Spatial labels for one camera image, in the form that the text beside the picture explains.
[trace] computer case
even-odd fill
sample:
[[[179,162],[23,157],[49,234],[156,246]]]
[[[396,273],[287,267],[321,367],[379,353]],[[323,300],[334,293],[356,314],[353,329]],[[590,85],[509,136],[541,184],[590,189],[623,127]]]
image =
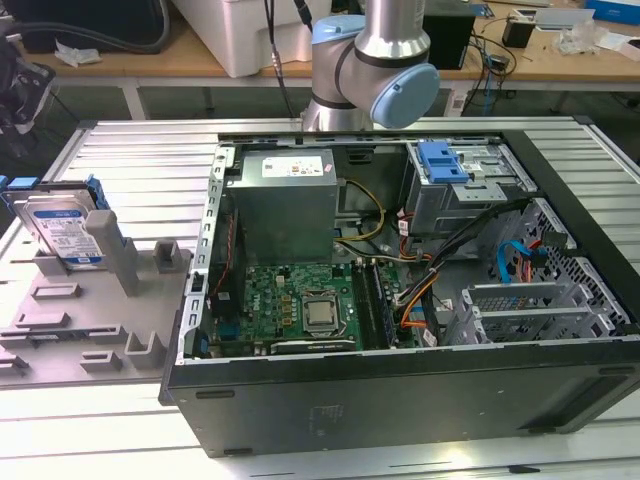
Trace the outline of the computer case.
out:
[[[162,9],[157,0],[4,0],[18,22],[58,22],[88,28],[126,42],[146,45],[162,34]],[[117,51],[103,42],[69,33],[29,33],[23,43],[29,53],[55,51],[56,39],[69,47]]]

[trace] black box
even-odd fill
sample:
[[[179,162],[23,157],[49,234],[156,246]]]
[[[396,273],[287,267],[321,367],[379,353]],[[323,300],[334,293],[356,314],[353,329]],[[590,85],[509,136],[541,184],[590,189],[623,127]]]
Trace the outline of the black box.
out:
[[[475,21],[475,14],[467,3],[428,1],[422,26],[431,38],[429,63],[438,70],[460,70]]]
[[[502,34],[502,44],[509,48],[526,48],[535,23],[507,19],[507,26]]]
[[[137,45],[160,38],[164,25],[157,0],[4,0],[7,13],[18,22],[57,22],[88,28]],[[68,47],[97,48],[102,52],[119,48],[70,33],[29,33],[23,36],[29,53],[55,51],[55,39]]]

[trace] white paper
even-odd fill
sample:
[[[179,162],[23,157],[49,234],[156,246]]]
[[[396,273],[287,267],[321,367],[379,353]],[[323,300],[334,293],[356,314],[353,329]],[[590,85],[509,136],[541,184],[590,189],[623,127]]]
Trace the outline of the white paper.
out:
[[[56,48],[57,49],[54,52],[56,58],[62,60],[67,65],[71,65],[74,68],[78,68],[79,65],[98,63],[102,61],[98,50],[96,50],[95,48],[78,50],[77,48],[67,47],[57,40]]]
[[[607,50],[619,50],[623,43],[627,43],[633,37],[622,35],[620,33],[609,32],[603,36],[596,45],[600,48],[606,48]]]

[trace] sticker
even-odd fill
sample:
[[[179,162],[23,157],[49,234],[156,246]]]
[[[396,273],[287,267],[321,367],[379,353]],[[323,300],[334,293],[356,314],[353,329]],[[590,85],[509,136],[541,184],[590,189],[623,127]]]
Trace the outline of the sticker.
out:
[[[478,162],[465,162],[465,163],[462,164],[462,168],[464,168],[467,172],[469,172],[469,171],[481,172],[482,171],[482,165],[480,165]]]
[[[433,336],[433,333],[431,333],[428,328],[424,329],[422,338],[424,338],[424,341],[427,342],[427,345],[429,345],[430,347],[435,347],[438,345],[438,340],[436,340],[436,337]]]
[[[453,301],[450,298],[442,300],[442,305],[436,307],[436,312],[451,312],[453,310]]]
[[[57,335],[29,335],[28,337],[29,340],[38,340],[40,342],[43,342],[45,340],[60,340],[60,338],[58,338]]]
[[[262,161],[263,178],[322,177],[322,157],[268,157]]]
[[[80,210],[38,210],[33,216],[40,234],[61,259],[77,264],[102,260],[102,251],[85,230]]]
[[[402,235],[403,237],[408,237],[409,236],[409,222],[407,222],[406,220],[399,220],[398,221],[398,230],[400,230],[400,235]]]

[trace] blue box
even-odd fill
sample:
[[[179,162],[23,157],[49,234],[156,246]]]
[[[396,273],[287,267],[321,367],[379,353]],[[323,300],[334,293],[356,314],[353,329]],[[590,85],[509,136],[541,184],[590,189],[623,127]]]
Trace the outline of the blue box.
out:
[[[586,0],[584,8],[593,8],[593,18],[607,22],[640,25],[640,2],[637,0]]]

